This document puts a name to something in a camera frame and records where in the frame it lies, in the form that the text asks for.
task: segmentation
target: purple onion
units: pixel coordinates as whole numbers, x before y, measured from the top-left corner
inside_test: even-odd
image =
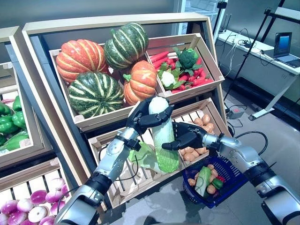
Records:
[[[17,208],[20,212],[29,212],[34,207],[34,204],[28,198],[21,199],[18,204]]]
[[[13,212],[8,218],[8,225],[20,225],[26,217],[26,212]]]
[[[35,191],[31,194],[30,201],[35,205],[44,204],[46,202],[46,195],[47,192],[45,190]]]
[[[65,206],[65,204],[66,203],[64,201],[60,202],[60,210]],[[58,202],[54,203],[50,209],[50,212],[52,215],[55,215],[55,216],[57,215],[57,208],[58,208]]]
[[[0,211],[4,214],[16,212],[18,210],[17,204],[18,204],[17,200],[8,200],[0,207]]]
[[[20,225],[38,225],[38,224],[30,222],[28,219],[26,219]]]
[[[51,223],[54,223],[54,220],[55,220],[54,216],[48,216],[48,217],[43,218],[43,219],[41,220],[41,222],[39,222],[38,225],[45,225],[45,223],[48,222],[48,221],[49,221],[49,223],[50,223],[50,222],[51,222]]]
[[[55,190],[61,190],[62,186],[65,185],[65,180],[62,178],[54,178],[51,180],[52,186],[55,188]]]
[[[60,197],[62,197],[62,192],[55,190],[55,191],[50,191],[47,195],[46,195],[46,201],[48,203],[54,203],[54,202],[58,202]]]
[[[67,192],[68,192],[68,188],[67,188],[67,185],[66,185],[66,184],[65,184],[64,186],[62,186],[61,192],[62,192],[62,194],[63,194],[65,197],[69,197],[69,193],[67,193]]]
[[[8,216],[3,213],[0,214],[0,225],[8,225]]]

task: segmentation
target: gray floor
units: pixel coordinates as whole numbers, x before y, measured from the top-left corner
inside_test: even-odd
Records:
[[[273,170],[282,176],[300,195],[300,133],[282,120],[267,114],[255,121],[249,121],[248,116],[254,110],[251,102],[234,91],[228,96],[228,106],[245,104],[246,113],[241,117],[243,127],[235,128],[236,135],[250,130],[264,132],[269,145],[261,156],[273,166]],[[263,148],[263,138],[257,134],[240,138],[245,145],[250,145],[258,151]],[[245,184],[219,206],[209,209],[203,205],[190,202],[182,188],[181,174],[163,184],[152,188],[145,195],[132,199],[128,203],[103,214],[103,224],[112,225],[150,225],[157,222],[190,222],[210,225],[269,225],[267,217],[260,205],[262,199],[254,188]]]

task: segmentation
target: plastic basket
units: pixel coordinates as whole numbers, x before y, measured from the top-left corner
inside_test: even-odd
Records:
[[[218,174],[224,177],[225,181],[223,187],[218,190],[214,195],[208,195],[205,199],[200,196],[188,183],[188,179],[194,179],[197,172],[201,170],[203,166],[213,164]],[[184,171],[183,174],[183,189],[188,195],[188,198],[195,204],[205,204],[210,209],[214,206],[218,206],[222,201],[232,195],[240,187],[242,187],[248,180],[247,178],[232,165],[232,163],[224,157],[211,157],[196,162]]]

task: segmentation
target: white desk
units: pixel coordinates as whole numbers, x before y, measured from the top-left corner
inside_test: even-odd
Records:
[[[218,40],[219,41],[216,42],[218,60],[220,60],[220,62],[223,65],[229,65],[229,57],[225,56],[232,48],[232,46],[236,44],[239,40],[249,39],[244,35],[227,30],[225,33],[219,34]],[[227,46],[220,46],[220,41],[226,41]],[[245,79],[249,80],[250,82],[254,83],[255,85],[274,95],[274,98],[266,106],[265,109],[252,114],[249,117],[250,120],[255,120],[256,118],[274,110],[272,108],[274,104],[284,95],[284,93],[289,89],[289,87],[300,75],[300,67],[293,68],[279,61],[271,61],[270,66],[262,66],[260,60],[262,60],[266,64],[271,60],[271,57],[266,57],[265,55],[261,54],[260,50],[272,50],[274,49],[274,47],[258,41],[256,41],[255,43],[255,47],[251,50],[250,54],[250,56],[254,57],[249,57],[247,59],[244,68],[241,70],[240,76],[244,77]],[[226,51],[224,51],[224,54],[221,58],[220,55],[222,54],[221,52],[223,51],[223,47],[226,47]],[[243,55],[246,52],[248,52],[249,49],[239,44],[236,45],[236,48],[239,49],[240,52],[236,52],[235,59],[233,59],[233,61],[235,62],[235,65],[238,65],[238,62],[241,63],[244,60]],[[236,67],[236,69],[232,70],[233,73],[236,74],[238,69],[239,66]]]

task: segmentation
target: bell pepper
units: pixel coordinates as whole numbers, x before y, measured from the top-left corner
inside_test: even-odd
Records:
[[[15,97],[15,101],[13,103],[13,110],[15,110],[15,111],[21,111],[22,110],[22,105],[21,105],[21,101],[20,101],[19,96]]]
[[[215,188],[219,190],[223,187],[223,182],[220,181],[219,179],[215,178],[212,181],[212,185],[215,186]]]
[[[20,147],[20,141],[27,138],[29,138],[27,130],[20,131],[16,135],[12,136],[7,142],[4,143],[4,145],[0,147],[0,152],[5,153],[7,150],[11,151],[18,149]]]
[[[0,134],[0,146],[2,146],[6,142],[6,138]]]
[[[12,118],[14,124],[20,128],[26,128],[25,118],[22,111],[16,112]]]
[[[6,116],[6,115],[10,115],[10,114],[11,114],[10,108],[6,104],[0,102],[0,115]]]
[[[16,132],[19,129],[20,128],[17,127],[12,121],[11,115],[0,117],[0,133],[11,134]]]

